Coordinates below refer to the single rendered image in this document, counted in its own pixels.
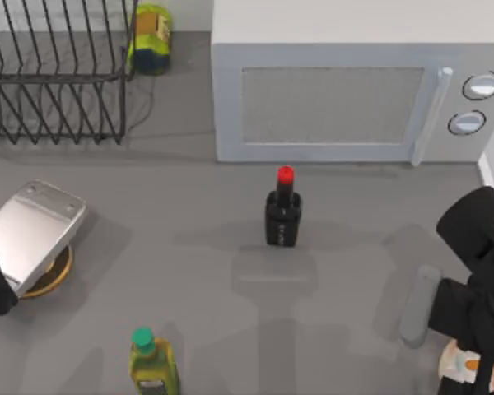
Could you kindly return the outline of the white and orange pack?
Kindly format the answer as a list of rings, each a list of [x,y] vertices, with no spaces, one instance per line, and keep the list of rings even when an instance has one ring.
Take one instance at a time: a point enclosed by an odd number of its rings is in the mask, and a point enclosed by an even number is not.
[[[437,395],[494,395],[494,365],[488,389],[475,391],[481,359],[473,351],[460,349],[455,339],[450,340],[439,359]]]

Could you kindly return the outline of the small microwave knob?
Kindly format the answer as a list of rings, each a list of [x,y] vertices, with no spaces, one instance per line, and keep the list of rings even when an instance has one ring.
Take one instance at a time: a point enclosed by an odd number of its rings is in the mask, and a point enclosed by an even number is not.
[[[479,132],[486,121],[485,114],[478,110],[456,114],[448,122],[448,130],[455,136],[469,136]]]

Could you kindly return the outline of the black bottle with red cap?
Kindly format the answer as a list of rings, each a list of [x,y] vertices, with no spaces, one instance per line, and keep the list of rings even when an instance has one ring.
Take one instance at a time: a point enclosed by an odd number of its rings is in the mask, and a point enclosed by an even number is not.
[[[289,165],[277,170],[277,185],[266,198],[265,239],[268,245],[294,247],[301,223],[303,201],[294,190],[295,173]]]

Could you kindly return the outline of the large microwave knob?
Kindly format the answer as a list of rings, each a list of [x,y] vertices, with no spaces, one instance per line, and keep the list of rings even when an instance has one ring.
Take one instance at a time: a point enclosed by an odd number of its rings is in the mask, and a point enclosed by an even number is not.
[[[464,97],[472,101],[486,100],[494,96],[494,72],[474,75],[463,84]]]

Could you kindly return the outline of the microwave door with grey window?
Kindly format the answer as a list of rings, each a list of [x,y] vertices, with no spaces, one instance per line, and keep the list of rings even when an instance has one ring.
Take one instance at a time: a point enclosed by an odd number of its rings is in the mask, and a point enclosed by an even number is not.
[[[410,162],[442,67],[411,45],[216,44],[217,158]]]

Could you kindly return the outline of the yellow bottle with green cap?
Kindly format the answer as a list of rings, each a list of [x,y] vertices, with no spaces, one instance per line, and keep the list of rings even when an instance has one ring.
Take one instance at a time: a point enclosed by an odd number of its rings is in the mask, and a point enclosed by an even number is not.
[[[128,373],[137,395],[181,395],[172,346],[148,326],[133,331]]]

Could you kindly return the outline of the pale microwave oven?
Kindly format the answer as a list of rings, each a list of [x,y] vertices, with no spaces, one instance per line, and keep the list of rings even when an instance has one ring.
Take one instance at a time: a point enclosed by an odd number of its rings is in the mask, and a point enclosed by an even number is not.
[[[465,81],[494,72],[494,0],[215,0],[216,44],[398,44],[447,58],[454,70],[422,163],[475,163],[494,133],[494,96],[464,97]],[[455,136],[448,122],[478,110],[486,123]]]

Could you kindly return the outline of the round wooden coaster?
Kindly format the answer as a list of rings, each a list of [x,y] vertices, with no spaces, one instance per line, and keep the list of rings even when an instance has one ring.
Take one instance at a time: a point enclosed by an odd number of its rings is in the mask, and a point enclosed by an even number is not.
[[[67,277],[73,264],[72,247],[68,245],[49,264],[39,280],[21,297],[23,300],[46,295],[55,290]]]

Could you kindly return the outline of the green and yellow bag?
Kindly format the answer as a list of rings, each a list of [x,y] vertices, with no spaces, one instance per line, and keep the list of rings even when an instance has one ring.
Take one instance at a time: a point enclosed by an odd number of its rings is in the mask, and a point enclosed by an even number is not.
[[[170,66],[172,15],[162,5],[140,3],[131,20],[127,64],[142,75],[159,76]]]

